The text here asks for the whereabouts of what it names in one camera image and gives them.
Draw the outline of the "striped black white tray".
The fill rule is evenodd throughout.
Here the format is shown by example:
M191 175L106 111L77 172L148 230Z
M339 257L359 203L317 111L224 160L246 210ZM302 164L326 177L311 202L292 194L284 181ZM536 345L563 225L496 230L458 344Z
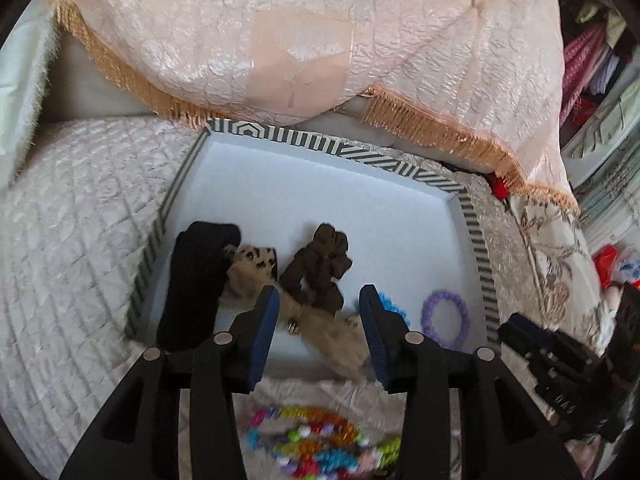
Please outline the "striped black white tray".
M329 223L348 239L347 307L373 284L418 327L428 296L446 289L469 309L465 349L498 344L496 285L469 189L416 162L321 133L215 120L172 180L143 253L128 321L142 341L160 322L172 245L196 220L235 224L281 264Z

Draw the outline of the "pink polka dot garment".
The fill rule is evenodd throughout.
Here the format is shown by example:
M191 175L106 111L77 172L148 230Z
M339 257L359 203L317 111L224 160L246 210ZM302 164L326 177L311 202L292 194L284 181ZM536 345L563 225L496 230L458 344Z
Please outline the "pink polka dot garment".
M606 25L600 22L584 30L564 49L564 76L562 81L562 105L560 125L572 111L587 77L597 64L606 47Z

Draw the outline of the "white round satin cushion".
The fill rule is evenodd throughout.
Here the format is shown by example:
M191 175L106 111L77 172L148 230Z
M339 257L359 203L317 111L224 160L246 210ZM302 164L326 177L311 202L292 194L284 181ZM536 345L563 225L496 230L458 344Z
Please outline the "white round satin cushion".
M32 0L1 48L1 186L12 184L32 145L58 46L54 9Z

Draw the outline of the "small red object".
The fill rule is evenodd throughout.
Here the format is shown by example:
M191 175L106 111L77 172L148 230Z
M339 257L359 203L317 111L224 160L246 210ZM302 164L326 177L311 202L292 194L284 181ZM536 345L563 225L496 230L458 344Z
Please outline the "small red object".
M504 202L510 196L509 190L503 181L503 178L498 177L496 174L488 174L486 180L491 189L491 194L495 196L500 202Z

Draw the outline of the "peach fringed bedspread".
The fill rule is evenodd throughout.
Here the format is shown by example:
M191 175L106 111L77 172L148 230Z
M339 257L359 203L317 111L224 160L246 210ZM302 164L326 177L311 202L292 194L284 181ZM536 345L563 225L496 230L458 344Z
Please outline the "peach fringed bedspread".
M288 126L357 96L364 121L577 203L560 154L558 0L49 0L152 112Z

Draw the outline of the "cream quilted bed cover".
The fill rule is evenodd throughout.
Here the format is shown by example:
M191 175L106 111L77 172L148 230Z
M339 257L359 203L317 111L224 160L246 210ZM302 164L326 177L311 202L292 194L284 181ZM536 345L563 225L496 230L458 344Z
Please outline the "cream quilted bed cover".
M157 117L43 125L1 199L1 415L43 477L66 460L141 347L134 279L195 132Z

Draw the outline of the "floral cream bed sheet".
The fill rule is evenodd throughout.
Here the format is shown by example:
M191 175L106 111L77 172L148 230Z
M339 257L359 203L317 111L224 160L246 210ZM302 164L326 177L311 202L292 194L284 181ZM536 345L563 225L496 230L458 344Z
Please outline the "floral cream bed sheet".
M485 178L465 172L454 178L468 190L484 233L499 321L518 312L602 354L615 315L574 211L539 197L515 196L503 204Z

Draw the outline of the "dark brown scrunchie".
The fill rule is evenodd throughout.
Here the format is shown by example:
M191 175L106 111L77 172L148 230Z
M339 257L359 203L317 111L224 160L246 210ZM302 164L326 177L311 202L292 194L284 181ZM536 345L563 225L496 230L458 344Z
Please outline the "dark brown scrunchie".
M300 304L336 315L344 306L337 282L352 267L348 238L329 223L321 223L314 237L294 255L280 276L280 285Z

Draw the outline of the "black scrunchie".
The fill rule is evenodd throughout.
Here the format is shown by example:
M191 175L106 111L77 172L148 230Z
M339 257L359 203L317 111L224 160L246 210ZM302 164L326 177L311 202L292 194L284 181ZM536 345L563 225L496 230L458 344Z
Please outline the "black scrunchie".
M161 349L171 353L193 350L213 335L231 266L228 250L238 248L240 241L239 227L229 223L195 221L179 233L156 332Z

